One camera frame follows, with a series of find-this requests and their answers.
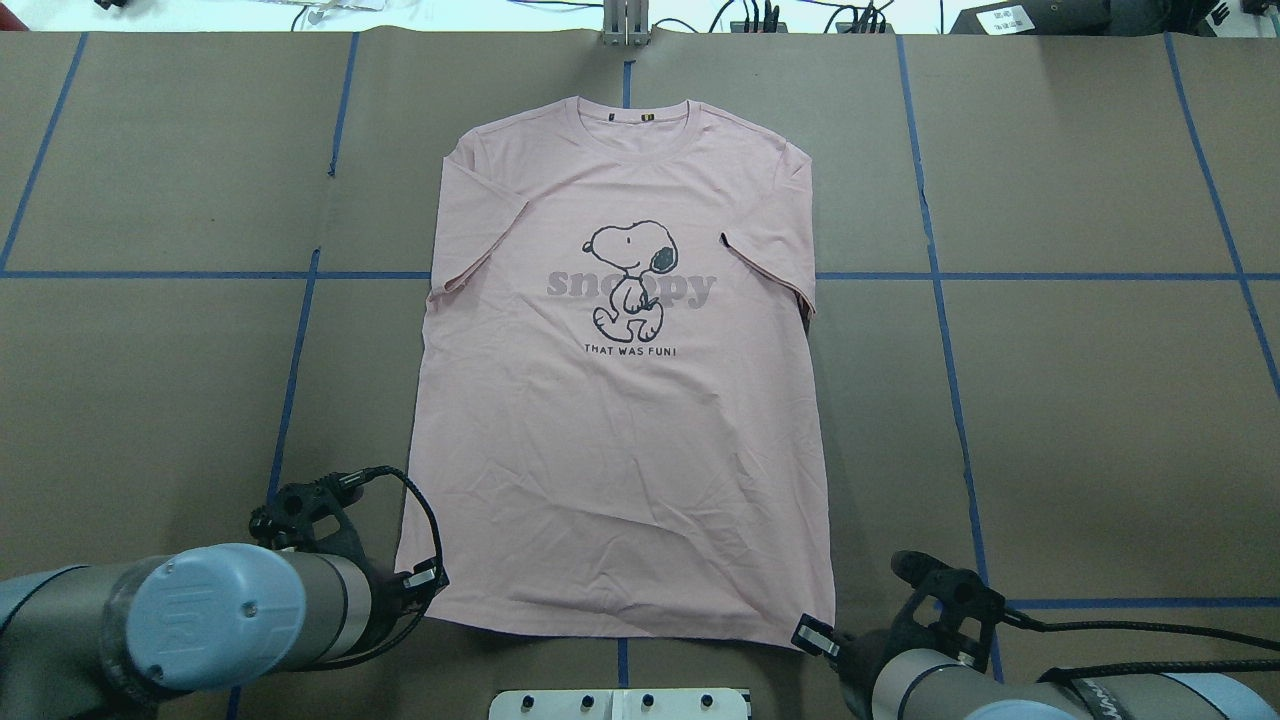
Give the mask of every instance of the wire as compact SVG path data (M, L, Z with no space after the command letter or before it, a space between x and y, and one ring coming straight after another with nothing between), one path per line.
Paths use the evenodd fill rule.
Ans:
M517 5L572 5L573 8L603 8L604 3L564 3L563 0L507 0Z
M719 12L717 12L716 17L712 18L712 27L707 32L716 32L716 23L719 22L721 15L723 15L724 10L728 10L728 6L732 5L733 3L737 3L737 0L726 0L724 4L721 5Z
M308 8L310 8L308 5L303 5L302 9L298 10L298 14L293 15L293 22L289 23L289 32L294 32L298 29L298 20L302 18L302 13L306 13Z
M1234 643L1280 652L1280 642L1217 628L1201 625L1175 625L1172 623L1133 623L1128 620L1089 620L1083 623L1042 623L1016 610L1006 610L1005 621L1010 625L1037 633L1066 633L1074 630L1137 630L1143 633L1167 633L1172 635L1197 635L1217 638Z
M696 28L694 28L694 26L691 26L691 24L686 23L685 20L682 20L682 19L680 19L680 18L662 18L660 20L658 20L658 22L653 23L653 27L658 27L658 26L660 26L662 23L680 23L680 24L682 24L682 26L687 27L689 29L694 31L695 33L698 32L698 29L696 29Z
M814 4L815 5L827 5L827 3L814 3ZM840 13L842 13L845 10L852 10L854 12L854 24L858 24L858 8L855 8L852 5L840 5L840 9L836 10L835 13L832 13L831 18L827 19L827 26L822 28L822 32L823 33L829 32L831 31L831 26L835 24L835 22L836 22L836 17L840 15Z
M417 486L413 484L413 480L411 480L408 475L404 474L403 470L392 468L390 465L379 465L378 468L369 468L365 471L369 474L370 479L379 478L383 475L394 475L396 479L398 479L401 484L404 486L404 489L413 496L413 500L416 500L417 503L422 507L422 511L426 512L426 521L428 524L431 525L431 541L435 547L436 568L439 569L438 570L439 573L443 573L444 550L440 547L440 527L436 524L435 512L431 511L431 506L426 502L426 498L422 496L422 491L417 489ZM413 619L410 620L408 625L406 625L403 630L401 630L396 637L384 642L383 644L367 652L353 655L351 657L343 657L340 660L333 660L319 665L310 665L300 669L300 671L340 670L343 667L351 667L353 665L360 665L361 662L367 662L378 657L379 655L383 655L384 652L389 651L390 648L396 647L397 644L401 643L401 641L407 638L408 634L413 632L413 628L416 628L417 624L422 621L424 615L426 615L426 605L424 605L421 610L413 614Z
M1211 660L1204 662L1120 662L1093 667L1053 667L1039 676L1039 683L1066 683L1085 678L1115 675L1158 675L1161 673L1267 673L1280 670L1280 660Z

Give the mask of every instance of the t-shirt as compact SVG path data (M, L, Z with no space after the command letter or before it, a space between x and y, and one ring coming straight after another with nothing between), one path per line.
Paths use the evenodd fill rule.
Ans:
M453 582L429 615L783 647L832 620L812 195L801 150L691 100L460 140L410 454ZM397 566L430 547L407 503Z

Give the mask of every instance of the blue tape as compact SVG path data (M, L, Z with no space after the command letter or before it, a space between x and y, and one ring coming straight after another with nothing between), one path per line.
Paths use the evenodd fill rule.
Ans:
M1010 600L1018 610L1161 610L1188 607L1280 607L1280 597L1078 597Z
M618 638L618 687L631 687L631 667L628 667L627 638Z
M1226 252L1231 256L1231 266L1235 268L1235 277L1240 282L1240 293L1244 295L1244 306L1249 310L1249 320L1253 323L1253 332L1258 336L1258 346L1262 348L1262 359L1267 364L1267 373L1271 375L1271 387L1280 398L1280 369L1276 368L1275 355L1271 354L1271 343L1267 342L1267 332L1262 327L1258 316L1258 307L1253 302L1253 292L1249 291L1249 279L1244 274L1244 264L1240 261L1240 252L1235 247L1235 237L1231 234L1231 225L1226 222L1226 211L1222 210L1222 199L1217 193L1217 183L1213 182L1213 173L1208 168L1208 159L1204 156L1204 147L1201 145L1199 132L1196 129L1196 119L1192 117L1192 108L1187 102L1187 88L1183 87L1183 72L1178 65L1178 51L1174 49L1174 36L1165 33L1165 51L1169 54L1169 70L1174 76L1174 88L1178 91L1178 104L1183 106L1183 118L1187 120L1187 132L1192 138L1192 147L1196 149L1196 159L1199 161L1201 173L1204 176L1204 184L1208 186L1210 200L1213 201L1213 213L1217 214L1217 224L1222 228L1222 238L1226 241Z
M932 281L932 273L818 273L819 281Z
M301 270L3 270L0 278L72 281L303 281ZM326 270L321 281L429 281L430 270Z
M1235 282L1234 273L913 273L913 272L852 272L818 273L819 281L1044 281L1044 282Z
M280 468L284 464L284 439L289 434L289 418L293 415L293 392L298 387L298 363L302 359L302 343L307 337L307 320L311 316L311 297L316 291L316 275L320 268L320 249L311 252L311 269L307 270L307 288L302 293L302 313L298 315L298 334L293 340L293 359L289 360L289 380L284 386L284 407L280 410L280 429L275 436L275 455L271 457L271 478L266 484L266 501L275 497L280 487Z
M636 64L635 60L626 60L622 63L622 106L631 106L631 65Z
M40 168L45 164L45 154L49 152L49 143L54 138L54 129L58 127L58 118L63 114L63 108L67 105L67 96L70 95L72 82L76 79L76 70L79 68L81 58L84 55L84 44L88 41L88 33L82 32L79 41L76 44L76 54L72 55L72 64L67 68L67 77L63 78L63 90L58 94L58 101L54 102L54 111L49 117L49 124L45 126L45 137L40 140L40 149L36 151L36 161L31 164L31 173L27 176L27 186L22 190L22 197L18 200L18 210L13 214L13 223L9 224L9 234L5 237L4 249L0 250L0 270L4 270L5 265L9 263L9 254L13 252L13 243L18 240L18 228L22 227L22 217L27 214L27 201L31 200L31 193L36 190L36 178L40 177Z
M351 50L347 51L347 77L342 81L342 101L338 102L338 122L333 127L333 156L329 159L329 177L338 172L338 149L342 146L342 127L347 122L347 101L351 99L351 76L356 72L356 51L360 49L360 33L351 33Z
M991 676L997 683L1005 682L1005 664L1000 660L1000 630L991 635Z
M4 278L72 281L301 281L297 270L4 270Z
M323 281L429 281L430 270L329 270L316 273Z
M928 238L929 274L933 281L933 301L938 310L938 328L942 332L942 357L947 366L947 386L951 391L951 414L955 419L956 433L960 438L960 454L964 459L964 483L969 495L969 532L973 537L974 560L978 565L978 575L983 583L989 584L987 573L987 548L982 536L982 516L978 511L978 492L973 480L973 460L969 455L969 433L964 423L964 406L960 404L960 382L956 378L955 354L951 348L951 327L947 323L946 299L942 293L942 270L938 264L938 249L933 238L933 218L929 213L929 204L924 195L924 161L920 158L920 136L915 124L915 106L911 101L911 79L906 67L906 46L902 36L895 37L897 42L897 64L902 81L902 101L906 105L906 127L911 138L911 160L915 164L915 186L920 197L920 218L924 222L924 234ZM997 675L1002 675L998 656L993 656L992 667Z
M230 697L227 698L227 720L236 720L239 715L239 685L232 688Z

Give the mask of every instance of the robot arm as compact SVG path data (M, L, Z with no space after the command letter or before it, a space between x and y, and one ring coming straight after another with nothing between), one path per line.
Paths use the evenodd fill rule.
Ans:
M343 507L383 475L411 488L434 529L403 473L371 468L282 488L253 512L261 547L216 544L0 583L0 720L150 717L193 691L389 650L448 577L438 534L436 556L412 573L384 573L365 556ZM329 516L339 529L316 538L314 523ZM384 642L403 615L411 624Z
M841 679L845 703L859 720L1280 720L1245 685L1203 670L1277 670L1280 661L1123 665L1053 669L1032 685L1005 685L984 674L1000 623L1039 632L1129 629L1219 637L1267 650L1280 643L1211 628L1144 623L1052 626L1009 609L977 573L922 552L899 552L893 573L914 593L888 630L863 637L837 633L805 615L792 644L824 656ZM915 620L925 601L941 606L928 626ZM978 638L961 632L975 620Z

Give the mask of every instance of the cartoon dog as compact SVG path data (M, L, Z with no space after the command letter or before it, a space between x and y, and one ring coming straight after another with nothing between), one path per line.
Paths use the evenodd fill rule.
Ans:
M663 275L676 268L676 241L671 232L654 220L640 220L625 228L605 225L582 245L582 252L622 270L622 279L609 292L609 306L596 307L591 315L600 333L617 342L649 342L658 337L662 302L650 297L644 275Z

